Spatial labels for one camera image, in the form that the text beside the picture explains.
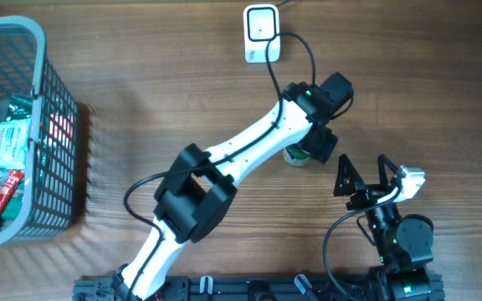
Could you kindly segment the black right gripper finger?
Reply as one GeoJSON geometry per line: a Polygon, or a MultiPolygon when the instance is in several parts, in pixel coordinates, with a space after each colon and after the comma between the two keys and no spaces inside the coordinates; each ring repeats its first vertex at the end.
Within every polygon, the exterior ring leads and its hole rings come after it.
{"type": "Polygon", "coordinates": [[[339,156],[334,196],[350,196],[365,190],[365,182],[352,165],[347,154],[339,156]]]}
{"type": "Polygon", "coordinates": [[[387,171],[390,171],[394,176],[397,174],[397,166],[390,161],[390,159],[381,154],[377,158],[379,188],[384,191],[391,191],[394,188],[393,179],[389,178],[387,171]]]}

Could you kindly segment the green lid jar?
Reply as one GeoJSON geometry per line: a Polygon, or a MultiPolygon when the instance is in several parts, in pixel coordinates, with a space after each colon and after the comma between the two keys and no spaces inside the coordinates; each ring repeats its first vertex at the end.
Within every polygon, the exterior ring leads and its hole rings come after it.
{"type": "Polygon", "coordinates": [[[296,145],[288,145],[283,149],[283,157],[291,166],[304,166],[310,160],[310,155],[296,145]]]}

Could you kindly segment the teal tissue packet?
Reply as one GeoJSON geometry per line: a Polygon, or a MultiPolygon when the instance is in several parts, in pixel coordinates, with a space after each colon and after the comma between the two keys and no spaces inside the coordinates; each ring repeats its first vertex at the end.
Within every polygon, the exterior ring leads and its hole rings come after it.
{"type": "Polygon", "coordinates": [[[0,169],[25,168],[30,125],[30,119],[0,123],[0,169]]]}

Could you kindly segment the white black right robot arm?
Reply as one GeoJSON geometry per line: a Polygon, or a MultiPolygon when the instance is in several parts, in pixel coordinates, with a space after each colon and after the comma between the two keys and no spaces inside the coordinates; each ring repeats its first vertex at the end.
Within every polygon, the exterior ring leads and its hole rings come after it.
{"type": "Polygon", "coordinates": [[[347,279],[336,288],[346,300],[444,300],[442,277],[430,273],[434,224],[426,216],[402,216],[397,204],[412,199],[426,181],[419,167],[394,165],[377,158],[379,182],[366,184],[347,155],[339,157],[335,196],[348,196],[351,216],[365,217],[362,229],[376,248],[381,264],[367,275],[347,279]]]}

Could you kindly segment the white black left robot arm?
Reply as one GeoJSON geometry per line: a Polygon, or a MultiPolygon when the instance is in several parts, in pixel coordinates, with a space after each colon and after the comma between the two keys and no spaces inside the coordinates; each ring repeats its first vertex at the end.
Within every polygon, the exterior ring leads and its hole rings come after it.
{"type": "Polygon", "coordinates": [[[224,218],[239,184],[258,166],[288,146],[325,163],[337,144],[327,123],[352,103],[351,82],[334,73],[322,84],[291,83],[274,108],[235,137],[201,150],[184,148],[161,184],[153,228],[136,259],[115,273],[121,300],[145,300],[164,284],[181,251],[206,237],[224,218]]]}

